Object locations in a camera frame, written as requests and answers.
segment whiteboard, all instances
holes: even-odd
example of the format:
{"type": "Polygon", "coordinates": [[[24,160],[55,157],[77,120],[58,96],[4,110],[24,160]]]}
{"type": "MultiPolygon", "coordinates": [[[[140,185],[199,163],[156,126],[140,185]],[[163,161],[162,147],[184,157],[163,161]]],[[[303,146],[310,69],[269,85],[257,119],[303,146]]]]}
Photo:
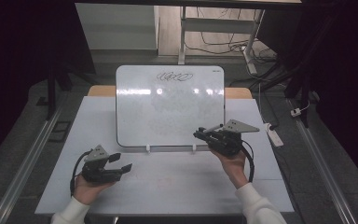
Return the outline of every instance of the whiteboard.
{"type": "Polygon", "coordinates": [[[116,85],[117,142],[123,147],[205,145],[193,132],[225,123],[219,66],[123,65],[116,85]]]}

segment marker scribble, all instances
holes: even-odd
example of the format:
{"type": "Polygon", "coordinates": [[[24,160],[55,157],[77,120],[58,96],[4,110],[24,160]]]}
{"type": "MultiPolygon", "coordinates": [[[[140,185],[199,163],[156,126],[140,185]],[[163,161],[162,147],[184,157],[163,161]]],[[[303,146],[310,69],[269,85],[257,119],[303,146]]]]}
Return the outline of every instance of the marker scribble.
{"type": "Polygon", "coordinates": [[[193,77],[193,74],[190,73],[178,73],[174,72],[162,72],[157,75],[157,79],[161,81],[186,81],[193,77]]]}

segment power strip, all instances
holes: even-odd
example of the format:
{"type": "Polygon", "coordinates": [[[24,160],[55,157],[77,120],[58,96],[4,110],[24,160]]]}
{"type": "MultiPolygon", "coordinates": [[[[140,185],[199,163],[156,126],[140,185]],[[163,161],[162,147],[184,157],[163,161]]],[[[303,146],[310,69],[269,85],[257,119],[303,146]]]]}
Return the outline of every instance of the power strip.
{"type": "Polygon", "coordinates": [[[275,130],[270,130],[269,127],[271,126],[270,123],[265,123],[264,124],[265,128],[266,128],[266,132],[267,135],[269,137],[269,139],[271,140],[272,144],[275,147],[281,147],[283,146],[283,141],[281,140],[281,138],[279,137],[279,135],[277,134],[277,132],[275,132],[275,130]]]}

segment black curtain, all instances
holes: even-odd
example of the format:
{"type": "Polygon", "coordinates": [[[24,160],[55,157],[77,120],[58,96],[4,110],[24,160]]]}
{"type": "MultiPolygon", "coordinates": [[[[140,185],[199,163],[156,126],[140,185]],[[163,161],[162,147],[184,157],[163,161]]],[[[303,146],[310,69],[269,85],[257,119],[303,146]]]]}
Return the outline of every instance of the black curtain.
{"type": "Polygon", "coordinates": [[[317,111],[358,167],[358,0],[347,2],[316,55],[317,111]]]}
{"type": "Polygon", "coordinates": [[[0,144],[53,65],[95,73],[75,4],[0,1],[0,144]]]}

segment white wall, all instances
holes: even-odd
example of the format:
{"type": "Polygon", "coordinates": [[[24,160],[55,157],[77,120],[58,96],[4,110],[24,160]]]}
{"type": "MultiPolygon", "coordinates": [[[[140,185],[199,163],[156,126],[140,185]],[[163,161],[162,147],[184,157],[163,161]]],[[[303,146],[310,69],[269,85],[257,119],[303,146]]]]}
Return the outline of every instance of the white wall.
{"type": "Polygon", "coordinates": [[[76,3],[76,9],[89,49],[157,49],[153,6],[76,3]]]}

